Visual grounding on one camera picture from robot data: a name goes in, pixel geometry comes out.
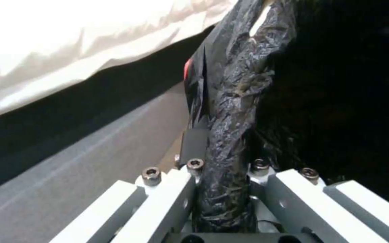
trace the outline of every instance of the black plastic piece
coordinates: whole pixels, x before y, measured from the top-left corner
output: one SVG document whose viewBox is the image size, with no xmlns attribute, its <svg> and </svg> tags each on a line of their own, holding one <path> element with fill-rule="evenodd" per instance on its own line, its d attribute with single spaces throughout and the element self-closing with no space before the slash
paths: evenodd
<svg viewBox="0 0 389 243">
<path fill-rule="evenodd" d="M 168 234 L 162 243 L 319 243 L 310 234 L 282 233 L 180 233 Z"/>
<path fill-rule="evenodd" d="M 187 129 L 182 135 L 179 169 L 191 159 L 205 161 L 208 129 Z"/>
</svg>

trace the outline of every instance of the screw hole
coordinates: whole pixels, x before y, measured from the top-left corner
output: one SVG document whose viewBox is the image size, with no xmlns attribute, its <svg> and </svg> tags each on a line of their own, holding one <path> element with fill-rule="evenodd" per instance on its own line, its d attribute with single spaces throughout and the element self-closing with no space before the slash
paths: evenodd
<svg viewBox="0 0 389 243">
<path fill-rule="evenodd" d="M 149 169 L 147 170 L 147 175 L 153 175 L 155 174 L 157 171 L 155 169 Z"/>
<path fill-rule="evenodd" d="M 188 235 L 182 239 L 181 243 L 205 243 L 205 241 L 197 235 Z"/>
</svg>

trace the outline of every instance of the mounting hole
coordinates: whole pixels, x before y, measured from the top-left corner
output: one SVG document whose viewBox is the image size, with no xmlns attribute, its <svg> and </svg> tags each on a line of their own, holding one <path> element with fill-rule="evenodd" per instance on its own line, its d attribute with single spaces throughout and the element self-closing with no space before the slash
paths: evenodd
<svg viewBox="0 0 389 243">
<path fill-rule="evenodd" d="M 188 206 L 188 199 L 187 198 L 184 199 L 184 202 L 182 203 L 182 206 L 184 207 L 184 209 L 187 208 L 187 206 Z"/>
<path fill-rule="evenodd" d="M 295 236 L 284 235 L 278 239 L 278 243 L 301 243 L 301 241 Z"/>
<path fill-rule="evenodd" d="M 280 206 L 281 206 L 283 209 L 285 209 L 285 208 L 287 207 L 287 203 L 286 203 L 285 200 L 280 200 L 280 201 L 278 201 L 278 203 L 280 204 Z"/>
<path fill-rule="evenodd" d="M 188 235 L 182 239 L 181 243 L 205 243 L 205 241 L 197 235 Z"/>
<path fill-rule="evenodd" d="M 157 171 L 155 169 L 148 169 L 147 170 L 147 175 L 154 175 L 155 173 L 157 173 Z"/>
</svg>

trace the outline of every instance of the black plastic wrap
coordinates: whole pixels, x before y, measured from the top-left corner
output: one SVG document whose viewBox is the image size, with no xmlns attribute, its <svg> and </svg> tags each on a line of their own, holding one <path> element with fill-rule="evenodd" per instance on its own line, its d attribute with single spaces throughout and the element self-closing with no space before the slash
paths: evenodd
<svg viewBox="0 0 389 243">
<path fill-rule="evenodd" d="M 195 231 L 250 232 L 247 164 L 317 169 L 389 200 L 389 1 L 241 0 L 190 60 L 190 125 L 208 124 Z"/>
<path fill-rule="evenodd" d="M 263 1 L 239 1 L 193 55 L 186 79 L 196 126 L 208 120 L 206 165 L 193 211 L 196 232 L 255 232 L 249 199 L 247 140 L 261 93 L 272 82 L 270 56 L 295 36 L 293 1 L 271 5 L 253 37 Z"/>
</svg>

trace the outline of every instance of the gray surface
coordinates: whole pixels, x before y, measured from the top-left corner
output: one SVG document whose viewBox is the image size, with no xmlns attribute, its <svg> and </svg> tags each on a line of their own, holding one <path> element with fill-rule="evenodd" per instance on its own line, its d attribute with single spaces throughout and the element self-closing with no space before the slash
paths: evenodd
<svg viewBox="0 0 389 243">
<path fill-rule="evenodd" d="M 48 242 L 116 180 L 134 182 L 187 125 L 182 83 L 0 186 L 0 242 Z"/>
</svg>

